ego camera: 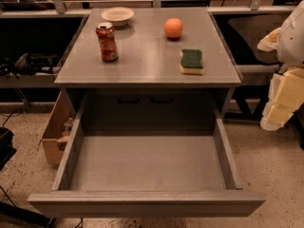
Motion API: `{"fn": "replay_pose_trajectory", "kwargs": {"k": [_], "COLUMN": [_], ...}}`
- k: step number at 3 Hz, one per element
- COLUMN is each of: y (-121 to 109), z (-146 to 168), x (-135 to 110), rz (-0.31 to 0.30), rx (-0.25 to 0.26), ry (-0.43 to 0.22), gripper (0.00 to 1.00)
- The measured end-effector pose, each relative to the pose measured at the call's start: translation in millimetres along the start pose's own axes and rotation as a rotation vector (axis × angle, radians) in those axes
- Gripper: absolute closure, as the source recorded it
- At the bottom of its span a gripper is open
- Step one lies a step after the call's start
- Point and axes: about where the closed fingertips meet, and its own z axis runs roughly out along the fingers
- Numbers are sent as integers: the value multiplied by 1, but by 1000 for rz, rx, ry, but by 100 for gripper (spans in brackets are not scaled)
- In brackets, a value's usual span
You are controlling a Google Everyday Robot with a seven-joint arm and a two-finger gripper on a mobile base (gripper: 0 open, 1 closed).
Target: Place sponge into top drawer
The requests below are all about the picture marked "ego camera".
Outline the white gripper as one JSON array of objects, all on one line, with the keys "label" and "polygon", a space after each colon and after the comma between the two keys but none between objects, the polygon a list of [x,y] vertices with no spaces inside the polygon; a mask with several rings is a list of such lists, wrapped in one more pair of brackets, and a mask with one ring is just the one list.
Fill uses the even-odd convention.
[{"label": "white gripper", "polygon": [[[257,48],[266,52],[277,50],[280,31],[281,28],[271,31],[258,42]],[[282,75],[275,73],[269,88],[269,100],[262,112],[260,126],[267,131],[277,131],[304,104],[304,69],[292,67]]]}]

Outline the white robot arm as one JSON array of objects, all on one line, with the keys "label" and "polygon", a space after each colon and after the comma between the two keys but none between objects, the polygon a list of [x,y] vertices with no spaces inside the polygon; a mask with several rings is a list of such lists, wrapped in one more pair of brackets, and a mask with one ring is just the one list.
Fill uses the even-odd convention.
[{"label": "white robot arm", "polygon": [[276,131],[304,104],[304,1],[289,17],[257,44],[263,51],[276,50],[282,64],[269,87],[260,126]]}]

